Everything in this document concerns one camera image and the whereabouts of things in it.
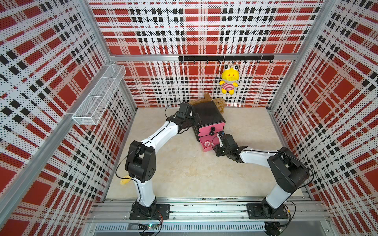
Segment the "black drawer cabinet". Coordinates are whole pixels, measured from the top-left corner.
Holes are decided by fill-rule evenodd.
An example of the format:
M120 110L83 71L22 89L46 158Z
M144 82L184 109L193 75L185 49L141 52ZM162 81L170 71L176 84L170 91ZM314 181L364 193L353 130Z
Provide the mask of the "black drawer cabinet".
M221 112L218 110L214 102L206 102L192 106L192 112L194 115L199 116L199 124L193 126L193 130L196 135L196 139L199 141L200 137L205 134L210 134L210 131L205 132L203 135L200 135L200 129L205 128L211 125L216 125L224 122Z

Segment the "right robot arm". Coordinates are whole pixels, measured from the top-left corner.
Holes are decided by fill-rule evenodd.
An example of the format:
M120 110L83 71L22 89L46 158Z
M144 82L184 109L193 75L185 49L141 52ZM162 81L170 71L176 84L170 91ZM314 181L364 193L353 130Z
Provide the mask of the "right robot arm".
M254 204L251 219L287 219L284 202L310 177L306 165L297 159L286 147L277 151L255 150L239 146L232 135L223 131L217 134L219 144L213 147L216 156L242 164L256 164L267 167L276 184L260 204Z

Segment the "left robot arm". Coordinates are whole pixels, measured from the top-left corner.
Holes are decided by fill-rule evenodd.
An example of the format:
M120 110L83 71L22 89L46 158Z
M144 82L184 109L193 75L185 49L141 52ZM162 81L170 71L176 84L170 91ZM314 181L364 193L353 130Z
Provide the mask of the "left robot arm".
M200 118L194 114L192 105L182 103L156 132L142 141L131 142L125 169L137 190L137 200L132 207L134 213L145 218L155 217L158 211L152 178L157 170L156 154L171 138L198 124Z

